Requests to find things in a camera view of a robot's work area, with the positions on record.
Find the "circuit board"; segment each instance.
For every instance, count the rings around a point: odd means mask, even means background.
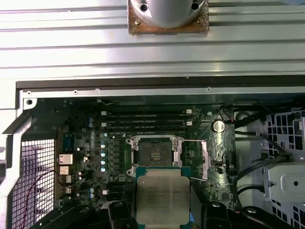
[[[135,178],[127,173],[135,160],[127,140],[136,135],[175,135],[207,141],[211,167],[208,181],[200,181],[202,189],[208,199],[233,209],[236,206],[231,193],[236,173],[234,125],[225,124],[221,133],[211,127],[215,120],[226,115],[233,116],[233,110],[220,114],[216,105],[118,106],[97,103],[78,107],[67,121],[74,147],[67,151],[75,152],[76,161],[72,176],[75,198],[79,204],[97,210],[107,201],[122,199],[126,186],[135,182]],[[141,147],[146,152],[157,141],[157,138],[143,141]],[[168,144],[165,142],[158,147],[162,152],[167,150]],[[183,142],[181,160],[183,166],[191,167],[193,178],[201,179],[204,160],[200,142]]]

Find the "ribbed metal panel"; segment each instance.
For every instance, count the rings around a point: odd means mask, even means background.
[[[305,73],[305,6],[211,0],[207,34],[130,36],[126,0],[9,1],[0,75],[65,77]]]

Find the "motherboard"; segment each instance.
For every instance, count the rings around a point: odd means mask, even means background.
[[[97,100],[75,107],[62,146],[73,162],[69,171],[61,168],[61,180],[70,176],[71,199],[98,210],[134,186],[137,166],[190,167],[191,181],[200,183],[209,200],[234,209],[234,125],[221,121],[231,115],[233,110],[217,105],[122,106]]]

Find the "ventilation grille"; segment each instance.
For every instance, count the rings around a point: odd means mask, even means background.
[[[305,212],[293,206],[294,218],[291,219],[291,225],[297,229],[305,229]]]
[[[54,169],[54,140],[22,142],[20,178],[13,189],[12,229],[20,229],[24,220],[25,202],[31,185],[40,175]],[[28,198],[25,229],[53,210],[54,173],[43,176]]]
[[[286,151],[295,154],[295,160],[304,161],[304,116],[305,112],[288,112],[268,117],[268,137]],[[278,151],[269,144],[269,157],[278,156]]]
[[[288,223],[287,214],[283,212],[280,202],[272,200],[272,213],[281,220]]]

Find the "red wire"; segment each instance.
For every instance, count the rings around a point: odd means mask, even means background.
[[[31,187],[30,187],[30,189],[29,189],[29,191],[28,191],[26,200],[25,200],[25,207],[24,207],[24,213],[23,213],[23,220],[22,220],[22,224],[21,224],[20,229],[24,229],[24,227],[25,227],[26,218],[27,218],[27,211],[28,211],[28,202],[29,202],[29,197],[30,197],[30,194],[31,194],[31,192],[32,192],[33,187],[35,186],[35,184],[36,184],[38,181],[40,181],[40,179],[41,179],[43,176],[45,176],[45,175],[47,175],[47,174],[49,174],[49,173],[51,173],[51,172],[56,173],[57,179],[59,179],[59,174],[58,174],[58,172],[56,172],[55,170],[51,170],[51,171],[49,171],[49,172],[46,172],[46,173],[40,175],[39,178],[38,178],[35,182],[33,182],[33,184],[31,185]]]

